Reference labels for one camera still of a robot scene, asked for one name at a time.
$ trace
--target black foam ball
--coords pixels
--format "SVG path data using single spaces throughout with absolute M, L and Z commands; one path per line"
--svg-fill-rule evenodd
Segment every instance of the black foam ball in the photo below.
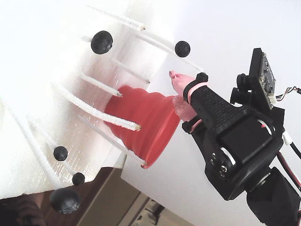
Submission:
M 96 54 L 104 54 L 112 48 L 113 38 L 107 31 L 101 31 L 91 40 L 91 49 Z
M 68 156 L 68 151 L 63 146 L 58 146 L 53 151 L 53 156 L 58 161 L 65 161 Z
M 179 41 L 174 47 L 176 55 L 186 57 L 190 53 L 190 45 L 185 41 Z
M 85 182 L 85 175 L 82 173 L 76 173 L 72 177 L 72 182 L 75 186 L 81 185 Z
M 79 195 L 69 187 L 57 189 L 50 195 L 50 204 L 59 213 L 72 213 L 79 208 L 79 203 Z

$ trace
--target red plastic cup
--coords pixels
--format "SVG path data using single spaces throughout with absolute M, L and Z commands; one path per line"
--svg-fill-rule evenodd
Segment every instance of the red plastic cup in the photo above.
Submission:
M 105 124 L 129 150 L 146 162 L 141 167 L 147 169 L 161 155 L 180 122 L 174 110 L 174 96 L 165 97 L 129 86 L 121 87 L 119 92 L 122 97 L 112 96 L 104 112 L 133 121 L 141 125 L 141 130 L 131 131 L 109 122 Z

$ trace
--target wire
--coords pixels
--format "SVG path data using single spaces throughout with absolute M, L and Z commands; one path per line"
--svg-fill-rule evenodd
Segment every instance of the wire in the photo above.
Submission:
M 288 176 L 290 177 L 290 179 L 293 181 L 293 183 L 296 185 L 296 187 L 301 191 L 300 180 L 297 178 L 297 176 L 294 174 L 294 172 L 288 166 L 288 164 L 287 164 L 286 160 L 284 159 L 281 152 L 278 152 L 277 158 L 278 158 L 280 164 L 282 165 L 282 167 L 284 168 L 284 170 L 286 171 L 286 173 L 288 174 Z
M 293 149 L 293 151 L 297 154 L 297 156 L 301 159 L 301 152 L 299 151 L 299 149 L 296 147 L 296 145 L 292 142 L 291 144 L 291 148 Z
M 286 96 L 286 94 L 289 94 L 289 93 L 291 93 L 293 91 L 297 91 L 298 89 L 299 88 L 297 88 L 296 86 L 294 86 L 294 87 L 288 87 L 288 88 L 286 88 L 284 94 L 276 96 L 276 100 L 277 101 L 282 101 L 284 99 L 284 97 Z

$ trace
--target white wall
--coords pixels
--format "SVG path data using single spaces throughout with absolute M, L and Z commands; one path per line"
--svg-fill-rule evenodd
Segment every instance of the white wall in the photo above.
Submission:
M 210 88 L 229 101 L 236 77 L 249 72 L 253 48 L 267 54 L 277 79 L 276 93 L 301 86 L 301 2 L 299 1 L 191 1 L 182 3 L 175 40 L 190 43 L 187 57 L 209 75 Z M 174 95 L 168 71 L 195 75 L 168 57 L 149 91 Z M 301 96 L 292 93 L 278 104 L 286 109 L 285 127 L 298 147 Z M 285 157 L 300 175 L 300 159 L 288 147 Z M 280 164 L 274 161 L 279 169 Z M 246 194 L 226 202 L 204 174 L 204 160 L 193 138 L 181 125 L 156 163 L 144 170 L 127 159 L 122 178 L 180 217 L 197 226 L 260 226 L 249 210 Z

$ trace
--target pink rubber band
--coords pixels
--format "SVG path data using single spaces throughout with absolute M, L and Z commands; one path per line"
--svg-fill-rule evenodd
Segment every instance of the pink rubber band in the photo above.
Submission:
M 188 95 L 187 95 L 187 98 L 188 98 L 188 103 L 190 104 L 191 102 L 191 95 L 192 93 L 197 90 L 198 88 L 202 87 L 202 86 L 207 86 L 208 85 L 208 82 L 202 82 L 202 83 L 199 83 L 197 85 L 195 85 L 194 87 L 192 87 L 189 92 L 188 92 Z
M 199 121 L 197 121 L 192 127 L 191 127 L 191 130 L 190 130 L 190 133 L 192 133 L 194 131 L 194 129 L 202 122 L 202 120 L 200 119 Z

